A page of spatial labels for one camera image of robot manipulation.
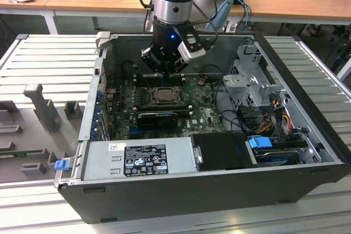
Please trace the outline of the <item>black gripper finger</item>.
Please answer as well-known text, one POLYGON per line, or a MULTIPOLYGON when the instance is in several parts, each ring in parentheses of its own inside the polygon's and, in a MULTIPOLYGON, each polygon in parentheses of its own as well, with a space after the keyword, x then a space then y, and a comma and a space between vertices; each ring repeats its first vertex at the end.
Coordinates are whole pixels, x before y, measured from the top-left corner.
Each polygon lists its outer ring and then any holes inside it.
POLYGON ((184 77, 182 71, 188 66, 189 64, 182 58, 168 61, 166 64, 166 86, 181 84, 184 77))
POLYGON ((162 84, 167 83, 165 64, 156 57, 151 47, 141 50, 141 59, 156 74, 157 77, 161 78, 162 84))

